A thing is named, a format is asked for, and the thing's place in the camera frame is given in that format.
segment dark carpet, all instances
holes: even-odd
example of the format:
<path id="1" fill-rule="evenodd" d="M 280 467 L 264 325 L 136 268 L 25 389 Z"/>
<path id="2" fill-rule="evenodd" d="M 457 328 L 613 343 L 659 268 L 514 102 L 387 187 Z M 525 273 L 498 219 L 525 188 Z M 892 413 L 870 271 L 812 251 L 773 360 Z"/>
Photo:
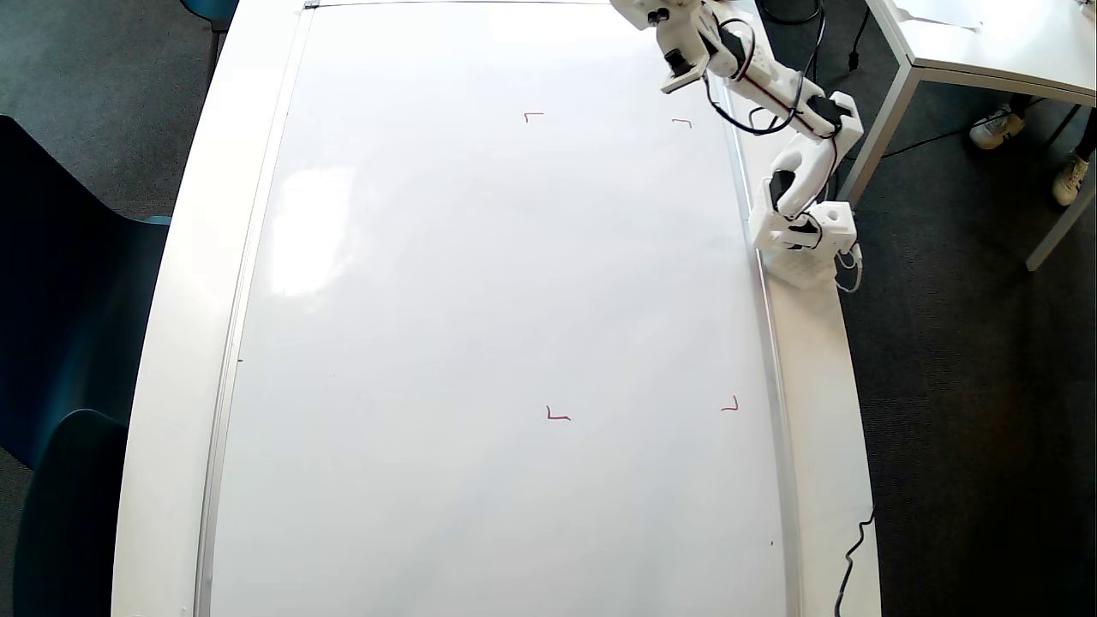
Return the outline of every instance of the dark carpet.
<path id="1" fill-rule="evenodd" d="M 0 1 L 0 113 L 109 206 L 171 214 L 205 98 L 207 36 L 178 0 Z M 0 617 L 11 615 L 30 480 L 0 450 Z"/>
<path id="2" fill-rule="evenodd" d="M 827 0 L 818 81 L 852 94 L 869 126 L 897 65 L 870 20 L 847 71 L 863 10 Z M 0 113 L 108 205 L 169 214 L 202 106 L 205 27 L 172 0 L 0 2 Z M 813 26 L 767 30 L 778 58 L 803 66 Z M 891 149 L 1006 98 L 923 85 Z M 1085 113 L 1042 146 L 1068 109 L 1040 103 L 992 153 L 958 135 L 887 158 L 859 204 L 864 283 L 842 305 L 887 617 L 1095 614 L 1093 209 L 1039 272 L 1024 268 L 1060 212 L 1051 178 Z M 0 617 L 29 480 L 0 450 Z"/>
<path id="3" fill-rule="evenodd" d="M 812 10 L 770 2 L 780 16 Z M 870 18 L 848 72 L 863 12 L 826 0 L 818 81 L 852 94 L 868 127 L 897 64 Z M 813 29 L 767 23 L 794 67 Z M 924 83 L 889 152 L 1006 99 Z M 1094 210 L 1038 272 L 1024 266 L 1061 212 L 1051 180 L 1086 113 L 1043 146 L 1070 108 L 1040 103 L 998 150 L 960 134 L 886 158 L 858 204 L 864 282 L 842 310 L 887 617 L 1095 614 Z"/>

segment chair backrest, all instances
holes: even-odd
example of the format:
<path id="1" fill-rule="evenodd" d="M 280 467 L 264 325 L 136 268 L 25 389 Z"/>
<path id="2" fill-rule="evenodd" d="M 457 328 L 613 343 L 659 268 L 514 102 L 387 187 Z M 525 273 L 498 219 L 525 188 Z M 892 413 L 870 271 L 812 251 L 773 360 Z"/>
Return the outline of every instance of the chair backrest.
<path id="1" fill-rule="evenodd" d="M 126 427 L 81 410 L 65 417 L 20 519 L 14 617 L 108 617 Z"/>
<path id="2" fill-rule="evenodd" d="M 188 11 L 212 22 L 230 21 L 239 0 L 180 0 Z"/>
<path id="3" fill-rule="evenodd" d="M 27 467 L 72 410 L 128 418 L 167 234 L 0 115 L 0 447 Z"/>

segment red corner mark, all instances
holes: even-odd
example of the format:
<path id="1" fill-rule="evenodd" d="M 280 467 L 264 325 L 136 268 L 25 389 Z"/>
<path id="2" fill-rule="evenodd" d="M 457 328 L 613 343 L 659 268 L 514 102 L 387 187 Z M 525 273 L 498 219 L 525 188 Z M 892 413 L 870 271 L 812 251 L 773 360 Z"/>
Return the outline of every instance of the red corner mark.
<path id="1" fill-rule="evenodd" d="M 548 410 L 548 419 L 566 419 L 568 422 L 572 422 L 572 418 L 569 418 L 567 416 L 554 416 L 554 415 L 552 415 L 552 410 L 548 407 L 548 405 L 545 405 L 545 408 Z"/>

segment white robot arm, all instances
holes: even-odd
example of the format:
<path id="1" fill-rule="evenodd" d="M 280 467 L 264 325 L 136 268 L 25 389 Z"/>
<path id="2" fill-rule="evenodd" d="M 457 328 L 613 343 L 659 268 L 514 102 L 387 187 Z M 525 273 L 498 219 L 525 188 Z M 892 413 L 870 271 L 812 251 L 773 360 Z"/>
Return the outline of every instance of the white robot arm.
<path id="1" fill-rule="evenodd" d="M 834 279 L 835 255 L 852 253 L 860 268 L 849 203 L 814 202 L 841 157 L 863 134 L 853 99 L 842 92 L 827 98 L 818 86 L 756 46 L 751 15 L 736 9 L 735 0 L 611 3 L 636 29 L 655 27 L 670 67 L 664 92 L 698 80 L 709 90 L 711 71 L 727 88 L 757 102 L 781 122 L 756 130 L 739 124 L 713 102 L 725 120 L 754 134 L 785 125 L 798 132 L 762 179 L 750 212 L 751 240 L 762 251 L 769 271 L 796 287 L 811 288 Z"/>

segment white table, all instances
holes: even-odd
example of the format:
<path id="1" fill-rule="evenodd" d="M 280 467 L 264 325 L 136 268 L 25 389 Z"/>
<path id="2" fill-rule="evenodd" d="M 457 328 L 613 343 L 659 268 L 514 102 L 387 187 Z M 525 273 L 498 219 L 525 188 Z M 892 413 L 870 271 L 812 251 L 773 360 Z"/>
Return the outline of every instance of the white table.
<path id="1" fill-rule="evenodd" d="M 188 161 L 134 400 L 115 550 L 112 614 L 194 615 L 203 502 L 211 491 L 214 412 L 233 383 L 242 312 L 241 263 L 253 255 L 265 194 L 257 191 L 292 56 L 298 0 L 245 0 L 226 41 Z M 753 104 L 736 101 L 745 113 Z M 756 184 L 785 136 L 751 139 L 744 158 Z M 804 615 L 827 615 L 856 523 L 871 511 L 863 434 L 849 348 L 833 288 L 801 292 L 769 281 L 796 479 Z M 874 529 L 867 530 L 844 614 L 880 614 Z"/>
<path id="2" fill-rule="evenodd" d="M 1097 104 L 1097 37 L 1073 0 L 964 0 L 983 22 L 977 31 L 904 21 L 893 0 L 866 1 L 900 66 L 838 199 L 856 204 L 861 198 L 920 81 Z M 1028 258 L 1029 270 L 1040 266 L 1093 199 L 1089 182 Z"/>

